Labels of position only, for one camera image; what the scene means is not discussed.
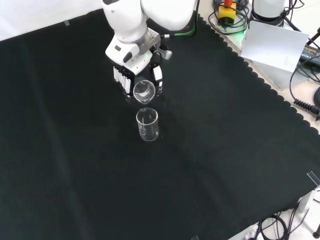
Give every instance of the white paper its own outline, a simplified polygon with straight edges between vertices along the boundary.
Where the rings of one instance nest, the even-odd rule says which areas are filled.
[[[251,21],[242,40],[241,57],[293,72],[309,35]]]
[[[267,77],[280,89],[286,90],[289,88],[290,77],[292,75],[291,71],[286,71],[280,68],[276,68],[274,66],[269,66],[267,64],[263,64],[257,61],[254,61],[255,66],[258,67]],[[304,81],[307,81],[308,78],[303,76],[301,73],[296,72],[293,75],[291,86],[294,87]]]

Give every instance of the robotic hand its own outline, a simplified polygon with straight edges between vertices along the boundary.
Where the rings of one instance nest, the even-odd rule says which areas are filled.
[[[106,19],[114,36],[105,54],[113,63],[114,80],[129,100],[135,78],[147,66],[153,73],[157,96],[162,92],[159,64],[150,64],[153,54],[169,59],[172,52],[161,43],[159,33],[147,27],[147,16],[170,30],[183,29],[191,19],[196,0],[102,0]]]

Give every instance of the black cable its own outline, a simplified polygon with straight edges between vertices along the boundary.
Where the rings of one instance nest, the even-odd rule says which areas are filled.
[[[286,235],[286,238],[285,238],[286,240],[288,240],[289,237],[290,237],[291,227],[292,227],[292,224],[293,224],[293,222],[294,222],[294,218],[295,218],[295,215],[296,215],[298,206],[299,206],[299,204],[297,204],[297,205],[295,206],[295,208],[293,209],[293,211],[292,211],[292,213],[291,213],[291,216],[290,216],[290,219],[289,219],[288,232],[287,232],[287,235]]]
[[[248,14],[249,14],[249,11],[250,11],[250,10],[249,10],[249,8],[248,8],[246,5],[242,4],[242,2],[244,2],[245,4],[247,4],[246,1],[240,1],[240,2],[238,2],[238,3],[237,3],[236,1],[233,1],[233,3],[238,4],[239,9],[243,10],[244,13],[241,12],[241,10],[239,10],[239,9],[236,9],[236,8],[233,8],[233,7],[230,7],[230,6],[224,6],[223,2],[220,2],[219,4],[213,4],[213,8],[214,8],[214,9],[213,9],[213,13],[211,13],[211,14],[209,15],[209,17],[208,17],[208,22],[209,22],[209,24],[211,25],[211,27],[212,27],[216,32],[218,32],[218,33],[220,33],[220,34],[223,34],[223,35],[233,35],[233,34],[243,33],[243,32],[247,29],[247,25],[248,25],[248,23],[249,23]],[[235,14],[241,16],[242,18],[240,18],[240,20],[237,21],[236,23],[223,22],[223,21],[222,21],[221,19],[219,19],[219,17],[217,16],[217,12],[219,11],[219,7],[220,7],[220,6],[223,6],[223,7],[226,8],[226,9],[232,9],[232,10],[234,10],[234,11],[235,11]],[[221,31],[218,27],[216,27],[216,26],[211,22],[211,16],[212,16],[212,15],[215,15],[215,18],[217,19],[218,23],[221,24],[221,26],[222,26],[224,29],[226,29],[226,28],[240,28],[240,27],[242,27],[242,29],[239,30],[239,31],[233,31],[233,32],[226,32],[226,31],[223,32],[223,31]]]
[[[302,218],[302,221],[300,222],[300,224],[299,224],[298,226],[296,226],[296,227],[290,232],[290,234],[292,234],[293,231],[296,230],[296,229],[304,222],[304,220],[305,220],[305,218],[306,218],[306,216],[307,216],[307,214],[308,214],[308,212],[309,212],[309,209],[308,209],[308,211],[306,211],[306,213],[305,213],[304,217]]]
[[[292,2],[292,0],[289,0],[289,3],[290,3],[290,2],[291,2],[291,7],[289,7],[288,12],[286,13],[286,15],[289,15],[289,13],[290,13],[291,11],[293,11],[293,9],[295,8],[298,0],[295,0],[294,3]]]
[[[313,70],[313,67],[310,68],[310,72],[311,72],[312,75],[317,79],[317,81],[315,81],[315,82],[320,83],[320,79],[319,79],[318,76],[315,74],[315,72],[314,72],[314,70]]]
[[[284,20],[289,24],[289,26],[290,26],[293,30],[295,30],[295,31],[297,31],[297,32],[301,32],[301,30],[300,30],[299,28],[297,28],[287,17],[285,17]],[[308,37],[308,39],[309,39],[309,41],[310,41],[311,43],[313,43],[318,49],[320,49],[320,46],[318,46],[312,39],[310,39],[309,37]]]
[[[318,54],[318,55],[316,55],[316,56],[313,56],[313,57],[311,57],[311,58],[308,58],[308,59],[305,60],[303,63],[301,63],[299,66],[297,66],[297,67],[295,68],[295,70],[293,71],[293,73],[292,73],[292,75],[291,75],[291,78],[290,78],[290,82],[289,82],[289,90],[290,90],[290,94],[291,94],[292,98],[294,99],[294,101],[297,101],[298,99],[295,98],[294,94],[292,93],[292,89],[291,89],[292,78],[294,77],[294,75],[295,75],[296,71],[298,70],[298,68],[300,68],[300,69],[302,70],[301,67],[302,67],[303,65],[305,65],[307,62],[310,62],[312,59],[316,59],[316,58],[318,58],[318,57],[320,57],[320,54]]]
[[[281,217],[278,217],[278,215],[272,215],[270,218],[276,219],[276,221],[279,221],[281,223],[281,225],[283,226],[283,236],[279,237],[277,240],[285,240],[286,236],[288,235],[288,228],[287,228],[287,225],[286,225],[285,221]],[[268,238],[265,235],[263,230],[261,230],[261,234],[262,234],[262,237],[263,237],[264,240],[271,240],[270,238]]]
[[[318,37],[320,37],[320,27],[317,29],[316,34],[311,37],[310,41],[308,41],[306,44],[310,45],[313,41],[315,41]]]
[[[313,103],[317,107],[320,107],[320,87],[315,91],[313,95]]]
[[[294,7],[294,9],[300,9],[300,8],[302,8],[302,7],[305,5],[305,3],[304,3],[303,1],[299,0],[299,2],[302,3],[302,5],[301,5],[301,6]]]
[[[153,56],[154,56],[155,54],[159,54],[159,56],[160,56],[160,62],[159,62],[159,63],[162,63],[162,53],[159,52],[159,51],[155,51],[155,52],[153,52]]]
[[[276,223],[276,221],[277,221],[277,220],[275,220],[275,221],[274,221],[273,223],[271,223],[270,225],[268,225],[268,226],[266,226],[266,227],[262,228],[261,230],[263,231],[263,230],[265,230],[265,229],[267,229],[267,228],[271,227],[273,224],[275,224],[275,223]]]
[[[258,222],[258,228],[256,230],[256,233],[255,233],[255,236],[254,236],[253,240],[257,240],[258,239],[258,235],[259,235],[259,233],[261,231],[261,228],[262,228],[262,221],[259,221]]]
[[[300,72],[299,70],[297,70],[297,73],[300,73],[302,76],[309,78],[307,75],[305,75],[304,73]]]
[[[292,5],[290,21],[292,21],[292,17],[294,15],[294,8],[295,8],[295,5],[297,4],[297,2],[298,2],[298,0],[295,0],[294,4]]]
[[[313,78],[312,76],[310,76],[305,70],[303,70],[301,67],[300,67],[300,65],[298,64],[298,66],[299,66],[299,68],[300,68],[300,70],[302,71],[302,72],[304,72],[304,74],[305,74],[305,77],[308,77],[308,78],[310,78],[310,79],[312,79],[314,82],[316,82],[316,83],[320,83],[320,80],[319,80],[319,78],[315,75],[315,72],[310,68],[310,72],[312,73],[312,75],[314,75],[315,76],[315,78]]]
[[[280,214],[278,215],[278,213],[276,214],[276,233],[278,235],[278,239],[280,239],[280,236],[279,236],[279,229],[278,229],[278,218],[280,217],[282,212],[280,212]]]

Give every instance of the green cable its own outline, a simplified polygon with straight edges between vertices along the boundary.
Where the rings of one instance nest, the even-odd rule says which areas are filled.
[[[175,36],[192,36],[196,32],[196,24],[193,25],[193,28],[190,31],[182,32],[182,33],[175,33]]]

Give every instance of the black tablecloth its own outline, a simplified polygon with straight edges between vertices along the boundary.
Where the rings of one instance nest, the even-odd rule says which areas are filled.
[[[98,10],[0,43],[0,239],[226,240],[315,187],[318,132],[204,22],[165,42],[153,142],[112,37]]]

